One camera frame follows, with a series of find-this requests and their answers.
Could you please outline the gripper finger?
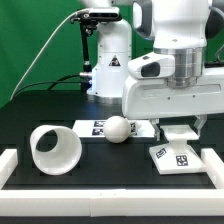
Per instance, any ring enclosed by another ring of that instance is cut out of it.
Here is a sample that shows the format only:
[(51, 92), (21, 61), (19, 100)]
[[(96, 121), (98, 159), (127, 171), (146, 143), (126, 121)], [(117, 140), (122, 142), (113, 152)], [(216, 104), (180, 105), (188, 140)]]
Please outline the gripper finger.
[(201, 130), (202, 130), (204, 124), (206, 123), (206, 121), (207, 121), (206, 115), (197, 115), (196, 116), (196, 121), (194, 123), (194, 127), (196, 128), (198, 135), (201, 135)]
[(161, 131), (159, 127), (159, 119), (149, 119), (153, 129), (154, 129), (154, 138), (156, 139), (156, 144), (159, 143), (161, 138)]

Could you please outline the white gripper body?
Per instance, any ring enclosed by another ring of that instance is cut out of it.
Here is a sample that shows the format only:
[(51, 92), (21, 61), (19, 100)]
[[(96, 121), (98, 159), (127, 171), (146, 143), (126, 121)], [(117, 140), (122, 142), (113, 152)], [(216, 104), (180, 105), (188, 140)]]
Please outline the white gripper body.
[(166, 79), (126, 79), (122, 112), (130, 120), (224, 112), (224, 72), (207, 71), (193, 86), (173, 89)]

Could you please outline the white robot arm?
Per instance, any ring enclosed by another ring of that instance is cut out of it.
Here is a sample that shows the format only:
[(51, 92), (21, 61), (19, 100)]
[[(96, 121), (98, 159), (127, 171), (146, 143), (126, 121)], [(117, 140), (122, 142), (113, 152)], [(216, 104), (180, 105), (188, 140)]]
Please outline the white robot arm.
[(133, 26), (154, 40), (153, 51), (129, 62), (103, 56), (89, 92), (119, 97), (130, 120), (224, 112), (224, 67), (207, 68), (207, 27), (222, 14), (222, 0), (137, 0)]

